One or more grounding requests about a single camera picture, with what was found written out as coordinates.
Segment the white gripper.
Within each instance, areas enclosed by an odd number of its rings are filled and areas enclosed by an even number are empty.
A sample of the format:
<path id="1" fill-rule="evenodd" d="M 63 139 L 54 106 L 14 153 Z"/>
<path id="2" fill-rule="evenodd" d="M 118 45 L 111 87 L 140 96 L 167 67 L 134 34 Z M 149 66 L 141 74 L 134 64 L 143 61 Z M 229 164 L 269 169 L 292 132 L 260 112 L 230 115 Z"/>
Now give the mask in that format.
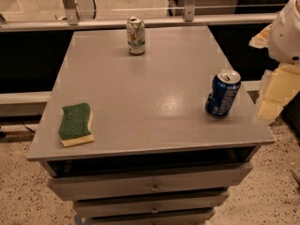
<path id="1" fill-rule="evenodd" d="M 300 92 L 300 0 L 289 0 L 268 24 L 251 38 L 250 47 L 268 47 L 269 56 L 280 62 L 274 71 L 262 76 L 255 119 L 270 125 Z"/>

